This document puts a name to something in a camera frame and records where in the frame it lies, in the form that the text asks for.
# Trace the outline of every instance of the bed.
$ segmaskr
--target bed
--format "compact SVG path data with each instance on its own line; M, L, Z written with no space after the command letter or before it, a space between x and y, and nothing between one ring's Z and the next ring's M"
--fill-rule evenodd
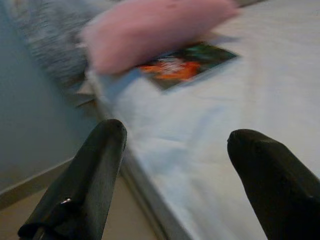
M210 43L240 55L161 92L137 69L88 80L106 118L128 130L122 173L164 239L264 240L227 153L236 129L286 144L320 177L320 3L269 0L242 10Z

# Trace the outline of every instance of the beige floor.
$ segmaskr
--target beige floor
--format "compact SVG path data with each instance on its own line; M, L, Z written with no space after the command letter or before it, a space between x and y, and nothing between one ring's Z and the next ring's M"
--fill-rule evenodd
M17 240L18 228L35 208L44 190L0 211L0 240ZM156 240L148 220L143 215L122 177L115 184L103 240Z

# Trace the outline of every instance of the pink pillow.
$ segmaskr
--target pink pillow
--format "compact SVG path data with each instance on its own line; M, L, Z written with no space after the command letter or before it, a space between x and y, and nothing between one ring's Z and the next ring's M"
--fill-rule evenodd
M237 15L233 0L126 0L82 32L99 74L115 74L175 50Z

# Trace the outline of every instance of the blue-gray wall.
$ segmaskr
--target blue-gray wall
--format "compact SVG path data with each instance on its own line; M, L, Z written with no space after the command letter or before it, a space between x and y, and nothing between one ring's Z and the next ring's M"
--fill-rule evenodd
M95 124L46 78L0 1L0 192L71 158Z

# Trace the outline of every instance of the photo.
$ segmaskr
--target photo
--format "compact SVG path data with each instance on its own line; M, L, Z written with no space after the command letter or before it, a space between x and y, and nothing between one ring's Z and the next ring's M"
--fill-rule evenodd
M237 55L208 43L184 47L139 66L143 74L162 90L194 81L199 75Z

